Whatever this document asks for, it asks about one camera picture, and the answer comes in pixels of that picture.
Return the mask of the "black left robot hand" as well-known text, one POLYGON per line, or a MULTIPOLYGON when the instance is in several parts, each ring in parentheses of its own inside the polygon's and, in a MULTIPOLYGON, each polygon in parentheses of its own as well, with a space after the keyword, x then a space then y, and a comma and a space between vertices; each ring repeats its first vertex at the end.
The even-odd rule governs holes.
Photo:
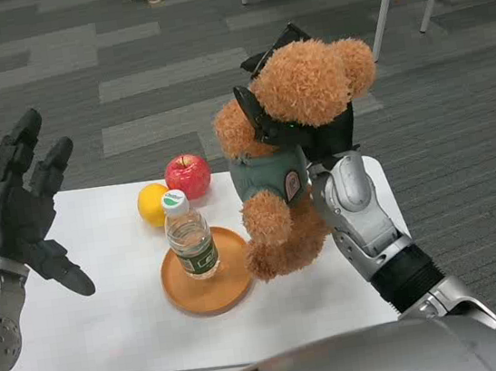
POLYGON ((0 142, 0 258, 25 264, 44 279, 89 297, 95 292, 92 280, 67 258, 67 249, 46 238, 73 142, 64 136, 34 162, 41 126, 42 115, 29 108, 0 142))

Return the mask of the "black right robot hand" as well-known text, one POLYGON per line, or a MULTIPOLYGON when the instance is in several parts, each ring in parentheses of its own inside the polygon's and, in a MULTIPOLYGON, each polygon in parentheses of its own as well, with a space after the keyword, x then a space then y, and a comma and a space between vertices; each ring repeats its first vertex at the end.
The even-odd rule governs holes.
POLYGON ((333 45, 289 23, 240 68, 250 84, 233 93, 258 143, 296 146, 310 161, 328 162, 353 148, 353 88, 345 58, 333 45))

